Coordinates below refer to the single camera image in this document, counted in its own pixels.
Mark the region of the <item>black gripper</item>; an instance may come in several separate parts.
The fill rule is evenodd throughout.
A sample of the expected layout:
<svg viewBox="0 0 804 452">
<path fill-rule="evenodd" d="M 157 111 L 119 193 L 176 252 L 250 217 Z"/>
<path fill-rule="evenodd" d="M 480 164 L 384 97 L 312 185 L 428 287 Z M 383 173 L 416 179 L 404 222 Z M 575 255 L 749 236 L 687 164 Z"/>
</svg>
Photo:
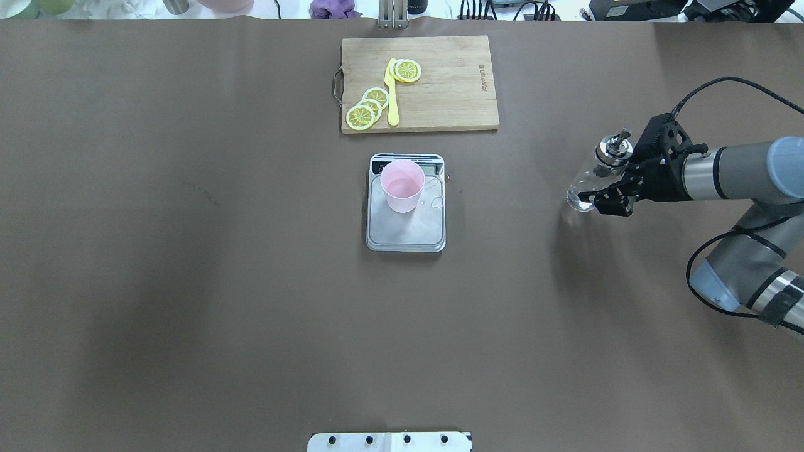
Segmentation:
<svg viewBox="0 0 804 452">
<path fill-rule="evenodd" d="M 593 202 L 601 215 L 630 217 L 634 202 L 691 201 L 683 183 L 686 159 L 706 154 L 706 144 L 695 145 L 675 118 L 665 112 L 649 120 L 634 147 L 625 179 L 633 178 L 629 188 L 608 186 L 597 191 L 580 191 L 581 202 Z"/>
</svg>

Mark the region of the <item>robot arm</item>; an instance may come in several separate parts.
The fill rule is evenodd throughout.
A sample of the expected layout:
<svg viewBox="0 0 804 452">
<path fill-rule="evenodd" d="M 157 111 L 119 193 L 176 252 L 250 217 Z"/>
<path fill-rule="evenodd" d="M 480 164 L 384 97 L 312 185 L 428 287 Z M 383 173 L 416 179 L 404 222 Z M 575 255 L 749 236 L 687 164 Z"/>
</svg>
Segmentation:
<svg viewBox="0 0 804 452">
<path fill-rule="evenodd" d="M 735 226 L 693 252 L 687 287 L 713 311 L 801 335 L 802 274 L 783 263 L 802 242 L 802 138 L 709 147 L 671 112 L 652 117 L 637 143 L 629 137 L 623 129 L 600 140 L 568 205 L 628 217 L 644 200 L 750 200 Z"/>
</svg>

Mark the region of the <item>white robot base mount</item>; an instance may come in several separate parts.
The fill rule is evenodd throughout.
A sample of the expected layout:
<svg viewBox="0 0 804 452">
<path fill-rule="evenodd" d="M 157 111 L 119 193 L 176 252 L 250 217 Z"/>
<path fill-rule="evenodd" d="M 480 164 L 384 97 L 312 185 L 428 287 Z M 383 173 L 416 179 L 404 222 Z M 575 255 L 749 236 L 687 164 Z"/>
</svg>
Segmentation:
<svg viewBox="0 0 804 452">
<path fill-rule="evenodd" d="M 460 431 L 313 434 L 307 451 L 473 451 L 471 433 Z"/>
</svg>

